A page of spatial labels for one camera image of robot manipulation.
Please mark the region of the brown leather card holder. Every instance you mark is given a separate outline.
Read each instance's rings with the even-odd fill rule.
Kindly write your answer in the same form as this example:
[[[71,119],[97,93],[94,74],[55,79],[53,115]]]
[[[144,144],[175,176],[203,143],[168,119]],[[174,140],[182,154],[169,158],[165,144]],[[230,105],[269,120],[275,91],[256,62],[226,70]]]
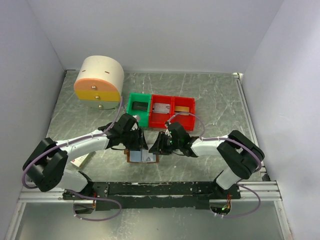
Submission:
[[[155,164],[159,162],[157,154],[149,153],[148,149],[134,148],[132,150],[125,149],[126,161],[134,164]]]

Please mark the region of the black VIP card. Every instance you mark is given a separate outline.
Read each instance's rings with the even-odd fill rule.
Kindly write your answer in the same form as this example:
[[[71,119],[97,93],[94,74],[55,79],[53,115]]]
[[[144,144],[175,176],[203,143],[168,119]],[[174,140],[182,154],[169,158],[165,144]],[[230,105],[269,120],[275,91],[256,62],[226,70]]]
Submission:
[[[149,103],[148,102],[142,102],[142,101],[134,101],[132,103],[131,109],[133,111],[147,112],[149,110]]]

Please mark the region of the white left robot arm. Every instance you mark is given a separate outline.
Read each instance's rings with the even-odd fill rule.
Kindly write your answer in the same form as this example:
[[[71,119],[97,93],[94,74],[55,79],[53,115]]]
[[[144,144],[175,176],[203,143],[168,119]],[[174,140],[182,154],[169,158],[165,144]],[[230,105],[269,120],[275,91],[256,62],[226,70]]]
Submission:
[[[32,189],[26,182],[26,178],[30,178],[33,187],[41,192],[62,188],[75,191],[83,200],[89,199],[94,192],[92,180],[83,172],[68,170],[67,163],[120,144],[129,151],[148,149],[137,116],[124,113],[117,121],[72,139],[54,141],[47,137],[37,145],[23,165],[22,184]]]

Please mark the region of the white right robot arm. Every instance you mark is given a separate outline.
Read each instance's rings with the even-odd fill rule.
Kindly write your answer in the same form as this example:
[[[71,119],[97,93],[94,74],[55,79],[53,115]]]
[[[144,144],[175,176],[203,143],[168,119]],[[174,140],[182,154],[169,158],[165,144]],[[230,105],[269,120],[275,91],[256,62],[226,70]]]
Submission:
[[[166,131],[158,133],[149,153],[171,155],[180,151],[183,156],[221,156],[227,164],[214,179],[212,193],[218,199],[229,194],[230,188],[240,180],[247,180],[262,167],[264,152],[238,130],[218,136],[203,138],[191,136],[179,123],[170,123]]]

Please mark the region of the silver white card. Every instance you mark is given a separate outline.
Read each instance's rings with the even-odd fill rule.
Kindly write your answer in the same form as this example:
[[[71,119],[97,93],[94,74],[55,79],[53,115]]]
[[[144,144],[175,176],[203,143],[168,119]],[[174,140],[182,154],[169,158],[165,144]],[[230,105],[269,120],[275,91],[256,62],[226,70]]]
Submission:
[[[168,103],[154,103],[152,106],[152,112],[158,114],[169,114],[171,105]]]

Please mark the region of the gold card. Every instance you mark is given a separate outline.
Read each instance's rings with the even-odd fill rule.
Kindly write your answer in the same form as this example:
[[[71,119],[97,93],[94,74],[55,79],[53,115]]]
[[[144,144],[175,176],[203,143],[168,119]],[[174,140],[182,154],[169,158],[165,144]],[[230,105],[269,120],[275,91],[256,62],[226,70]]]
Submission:
[[[178,106],[174,107],[174,114],[181,114],[182,116],[188,116],[190,112],[190,108],[187,106]]]

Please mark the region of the red middle plastic bin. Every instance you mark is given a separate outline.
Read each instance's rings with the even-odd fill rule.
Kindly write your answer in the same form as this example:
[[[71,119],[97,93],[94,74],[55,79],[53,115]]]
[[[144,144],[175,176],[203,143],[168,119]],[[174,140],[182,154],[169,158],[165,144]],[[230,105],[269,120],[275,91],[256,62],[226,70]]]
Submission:
[[[154,113],[152,111],[154,103],[170,104],[170,113],[169,114]],[[172,96],[152,94],[151,95],[151,102],[150,102],[150,110],[149,110],[148,127],[149,128],[164,129],[165,122],[172,116],[172,111],[173,111],[173,97]]]

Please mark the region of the red plastic bin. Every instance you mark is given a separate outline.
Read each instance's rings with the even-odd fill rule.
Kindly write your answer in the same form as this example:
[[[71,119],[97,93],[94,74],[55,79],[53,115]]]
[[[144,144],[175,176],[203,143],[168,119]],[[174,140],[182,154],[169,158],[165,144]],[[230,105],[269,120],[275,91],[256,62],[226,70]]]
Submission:
[[[172,116],[175,114],[174,109],[175,106],[185,106],[189,107],[189,113],[195,114],[196,113],[196,102],[194,98],[190,97],[181,97],[181,96],[174,96],[172,100]],[[195,126],[196,118],[192,115],[177,115],[174,117],[170,122],[179,122],[185,130],[193,131]]]
[[[152,111],[154,103],[170,104],[170,113],[169,114],[154,113]],[[152,94],[151,95],[151,102],[150,102],[150,110],[149,110],[148,127],[149,128],[164,129],[165,122],[172,116],[172,111],[173,111],[173,97],[172,96]]]

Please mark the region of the green plastic bin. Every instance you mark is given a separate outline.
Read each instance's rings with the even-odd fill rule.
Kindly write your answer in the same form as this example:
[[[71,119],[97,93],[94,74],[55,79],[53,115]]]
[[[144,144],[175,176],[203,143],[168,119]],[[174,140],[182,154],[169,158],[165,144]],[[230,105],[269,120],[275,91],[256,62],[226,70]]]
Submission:
[[[148,127],[151,104],[151,94],[131,93],[127,104],[127,113],[132,116],[139,116],[139,126]]]

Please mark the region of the red right plastic bin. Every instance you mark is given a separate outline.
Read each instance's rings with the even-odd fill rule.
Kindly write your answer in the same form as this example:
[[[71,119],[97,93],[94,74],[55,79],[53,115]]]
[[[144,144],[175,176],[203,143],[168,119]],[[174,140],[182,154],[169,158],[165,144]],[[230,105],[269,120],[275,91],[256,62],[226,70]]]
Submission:
[[[189,107],[189,113],[195,114],[196,113],[196,102],[194,98],[190,97],[181,97],[181,96],[174,96],[172,100],[172,116],[175,114],[174,109],[175,106],[185,106]],[[193,131],[195,126],[196,118],[192,115],[177,115],[174,117],[170,122],[179,122],[185,130]]]

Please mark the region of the white cardboard box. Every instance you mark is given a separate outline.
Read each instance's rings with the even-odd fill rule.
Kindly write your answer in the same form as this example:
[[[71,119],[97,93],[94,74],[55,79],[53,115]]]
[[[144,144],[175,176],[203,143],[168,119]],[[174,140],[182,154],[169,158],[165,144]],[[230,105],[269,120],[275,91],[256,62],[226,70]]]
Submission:
[[[86,162],[92,157],[92,155],[93,155],[92,152],[82,155],[80,157],[77,157],[71,160],[70,163],[77,168],[82,168],[86,164]]]

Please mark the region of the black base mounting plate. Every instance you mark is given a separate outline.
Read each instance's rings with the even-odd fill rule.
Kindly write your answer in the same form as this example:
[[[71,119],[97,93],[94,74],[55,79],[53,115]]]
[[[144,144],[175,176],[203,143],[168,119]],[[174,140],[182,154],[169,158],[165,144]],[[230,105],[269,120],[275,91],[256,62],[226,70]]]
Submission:
[[[233,184],[223,190],[213,181],[176,182],[93,182],[80,192],[96,197],[95,209],[109,211],[118,209],[109,199],[119,202],[123,209],[195,208],[208,210],[210,202],[226,203],[227,198],[239,200],[239,187]]]

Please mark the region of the round mini drawer cabinet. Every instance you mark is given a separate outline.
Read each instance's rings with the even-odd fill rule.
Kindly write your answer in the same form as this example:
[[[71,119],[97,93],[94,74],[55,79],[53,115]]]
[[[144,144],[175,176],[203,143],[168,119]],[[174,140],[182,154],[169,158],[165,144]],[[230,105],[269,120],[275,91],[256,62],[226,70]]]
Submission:
[[[78,99],[95,109],[113,109],[121,100],[125,73],[115,59],[92,55],[87,57],[80,68],[73,85]]]

